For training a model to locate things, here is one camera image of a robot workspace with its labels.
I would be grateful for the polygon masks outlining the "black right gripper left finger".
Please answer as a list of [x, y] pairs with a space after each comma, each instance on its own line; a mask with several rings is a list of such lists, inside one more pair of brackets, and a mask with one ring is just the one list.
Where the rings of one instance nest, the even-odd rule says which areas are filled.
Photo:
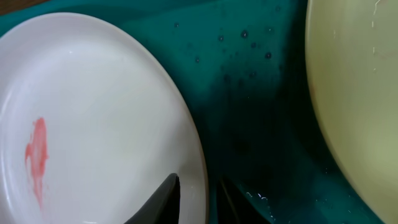
[[180, 179], [172, 173], [124, 224], [178, 224], [179, 215]]

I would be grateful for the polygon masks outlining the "white plate with red stain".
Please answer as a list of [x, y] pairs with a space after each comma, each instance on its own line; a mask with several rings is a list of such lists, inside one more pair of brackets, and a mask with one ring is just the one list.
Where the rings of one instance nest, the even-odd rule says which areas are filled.
[[2, 223], [124, 223], [170, 174], [179, 222], [207, 223], [197, 129], [136, 39], [69, 12], [1, 37]]

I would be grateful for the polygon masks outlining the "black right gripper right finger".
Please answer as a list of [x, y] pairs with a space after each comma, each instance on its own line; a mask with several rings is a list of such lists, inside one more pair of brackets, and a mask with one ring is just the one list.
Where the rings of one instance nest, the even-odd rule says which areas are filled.
[[216, 185], [216, 206], [219, 224], [271, 224], [227, 177]]

